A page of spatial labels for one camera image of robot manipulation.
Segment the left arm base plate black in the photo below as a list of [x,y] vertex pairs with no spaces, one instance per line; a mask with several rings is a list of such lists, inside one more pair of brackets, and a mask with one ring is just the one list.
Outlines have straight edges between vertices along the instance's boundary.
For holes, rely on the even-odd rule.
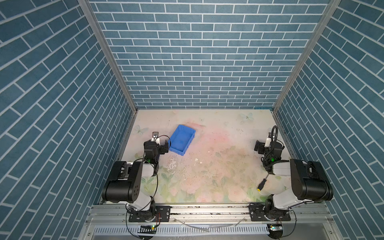
[[152,206],[147,211],[130,210],[128,213],[128,221],[130,223],[155,222],[156,218],[160,218],[158,222],[169,222],[171,214],[170,206]]

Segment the yellow black handled screwdriver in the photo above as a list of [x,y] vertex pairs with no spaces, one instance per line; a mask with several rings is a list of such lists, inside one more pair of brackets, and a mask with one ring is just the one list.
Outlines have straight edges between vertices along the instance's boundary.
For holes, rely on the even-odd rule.
[[267,174],[267,176],[266,176],[265,178],[263,178],[263,180],[259,183],[259,185],[258,185],[258,187],[257,187],[258,192],[260,192],[260,191],[264,188],[264,186],[265,186],[265,184],[266,184],[266,182],[267,182],[267,179],[268,179],[269,175],[270,175],[270,174]]

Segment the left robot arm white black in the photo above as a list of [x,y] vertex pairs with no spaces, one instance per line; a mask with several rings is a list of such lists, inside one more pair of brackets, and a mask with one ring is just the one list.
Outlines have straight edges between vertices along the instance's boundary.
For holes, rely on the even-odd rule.
[[116,161],[102,190],[106,202],[125,203],[128,213],[138,218],[154,218],[157,215],[155,196],[141,190],[142,178],[157,177],[159,159],[169,152],[170,141],[160,144],[160,138],[144,142],[144,156],[132,163]]

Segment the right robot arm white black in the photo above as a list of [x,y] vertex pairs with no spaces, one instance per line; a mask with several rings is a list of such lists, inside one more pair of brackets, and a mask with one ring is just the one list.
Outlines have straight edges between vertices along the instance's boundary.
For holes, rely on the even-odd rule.
[[256,141],[255,152],[262,155],[261,162],[267,177],[289,177],[291,186],[279,194],[267,197],[262,213],[269,220],[284,218],[301,204],[319,203],[333,199],[334,191],[319,162],[281,158],[284,145],[268,138],[265,143]]

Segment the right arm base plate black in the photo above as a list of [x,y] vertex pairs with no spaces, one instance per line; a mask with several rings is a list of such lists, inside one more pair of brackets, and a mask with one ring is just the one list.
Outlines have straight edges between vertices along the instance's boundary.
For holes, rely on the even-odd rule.
[[249,214],[252,222],[288,222],[291,220],[289,211],[279,210],[275,207],[269,207],[260,203],[251,203],[248,205]]

